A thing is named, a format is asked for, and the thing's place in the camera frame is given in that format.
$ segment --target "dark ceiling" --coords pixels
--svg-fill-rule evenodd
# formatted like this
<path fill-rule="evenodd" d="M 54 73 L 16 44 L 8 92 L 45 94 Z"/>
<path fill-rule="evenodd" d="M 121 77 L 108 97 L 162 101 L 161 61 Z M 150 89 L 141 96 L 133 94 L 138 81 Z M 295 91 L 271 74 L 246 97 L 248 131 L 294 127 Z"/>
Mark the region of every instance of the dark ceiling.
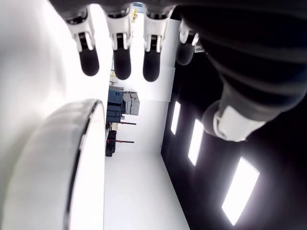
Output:
<path fill-rule="evenodd" d="M 204 133 L 196 167 L 188 159 L 195 119 L 221 96 L 223 85 L 204 53 L 176 64 L 162 157 L 191 230 L 307 229 L 307 99 L 250 135 L 226 142 Z M 175 101 L 181 103 L 176 135 L 170 131 Z M 240 156 L 260 176 L 233 227 L 221 206 Z"/>

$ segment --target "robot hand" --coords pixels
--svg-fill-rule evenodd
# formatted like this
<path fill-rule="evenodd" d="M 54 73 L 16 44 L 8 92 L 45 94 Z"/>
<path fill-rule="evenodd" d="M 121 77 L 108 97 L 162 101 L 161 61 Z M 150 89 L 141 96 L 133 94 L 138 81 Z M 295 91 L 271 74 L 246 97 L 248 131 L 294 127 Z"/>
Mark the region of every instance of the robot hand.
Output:
<path fill-rule="evenodd" d="M 66 21 L 88 76 L 99 70 L 88 5 L 99 3 L 106 15 L 115 73 L 129 77 L 131 19 L 129 0 L 50 0 Z M 224 84 L 222 97 L 203 115 L 207 133 L 243 141 L 250 133 L 295 107 L 307 91 L 305 12 L 275 1 L 259 5 L 238 0 L 144 0 L 144 64 L 147 81 L 159 76 L 160 54 L 175 7 L 182 15 L 176 60 L 187 65 L 198 39 Z"/>

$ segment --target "rectangular light panel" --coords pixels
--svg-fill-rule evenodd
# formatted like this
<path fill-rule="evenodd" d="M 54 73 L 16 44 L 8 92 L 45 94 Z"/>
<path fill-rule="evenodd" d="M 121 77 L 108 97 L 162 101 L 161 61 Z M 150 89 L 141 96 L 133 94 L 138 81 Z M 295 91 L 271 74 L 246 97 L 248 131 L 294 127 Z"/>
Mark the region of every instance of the rectangular light panel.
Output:
<path fill-rule="evenodd" d="M 243 157 L 240 158 L 234 178 L 229 187 L 222 210 L 234 226 L 239 219 L 259 177 L 255 169 Z"/>
<path fill-rule="evenodd" d="M 203 125 L 199 120 L 195 120 L 191 145 L 189 149 L 188 157 L 192 164 L 195 166 L 200 152 L 201 140 L 203 135 Z"/>
<path fill-rule="evenodd" d="M 176 134 L 176 130 L 177 130 L 179 114 L 180 114 L 180 104 L 176 102 L 174 114 L 173 114 L 172 126 L 171 126 L 171 131 L 173 132 L 174 135 Z"/>

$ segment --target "black fingertip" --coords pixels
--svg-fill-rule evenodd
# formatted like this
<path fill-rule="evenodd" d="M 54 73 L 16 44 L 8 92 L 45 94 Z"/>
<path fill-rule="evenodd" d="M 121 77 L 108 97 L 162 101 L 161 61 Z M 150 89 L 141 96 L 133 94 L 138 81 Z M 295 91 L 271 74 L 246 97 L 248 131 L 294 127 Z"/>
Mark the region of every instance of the black fingertip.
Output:
<path fill-rule="evenodd" d="M 126 80 L 131 74 L 130 50 L 118 48 L 113 51 L 114 71 L 120 80 Z"/>
<path fill-rule="evenodd" d="M 205 132 L 215 137 L 216 134 L 213 128 L 213 118 L 215 113 L 219 110 L 219 104 L 220 104 L 219 100 L 211 104 L 203 113 L 201 118 Z"/>
<path fill-rule="evenodd" d="M 83 73 L 87 76 L 94 76 L 99 71 L 99 61 L 96 47 L 93 50 L 84 49 L 79 53 Z"/>
<path fill-rule="evenodd" d="M 144 64 L 143 64 L 143 76 L 149 81 L 153 82 L 158 79 L 160 74 L 160 53 L 155 50 L 149 52 L 145 51 Z"/>
<path fill-rule="evenodd" d="M 182 44 L 178 42 L 177 52 L 176 52 L 176 61 L 178 64 L 185 66 L 189 64 L 193 58 L 194 46 L 191 44 L 185 43 Z"/>

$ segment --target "white wall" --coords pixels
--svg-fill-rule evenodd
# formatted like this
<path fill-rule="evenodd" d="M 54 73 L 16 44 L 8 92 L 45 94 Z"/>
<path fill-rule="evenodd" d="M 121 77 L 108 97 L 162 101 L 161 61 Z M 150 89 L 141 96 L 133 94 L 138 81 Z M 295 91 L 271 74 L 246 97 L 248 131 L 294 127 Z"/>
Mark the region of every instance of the white wall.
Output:
<path fill-rule="evenodd" d="M 179 22 L 171 21 L 161 54 L 160 76 L 147 82 L 142 74 L 143 16 L 134 25 L 131 76 L 116 86 L 137 91 L 138 116 L 125 115 L 118 125 L 113 157 L 106 158 L 105 230 L 188 230 L 186 218 L 161 157 L 161 146 L 175 73 Z"/>
<path fill-rule="evenodd" d="M 113 157 L 106 158 L 105 230 L 188 230 L 161 157 L 168 102 L 142 100 L 139 116 L 118 125 Z"/>

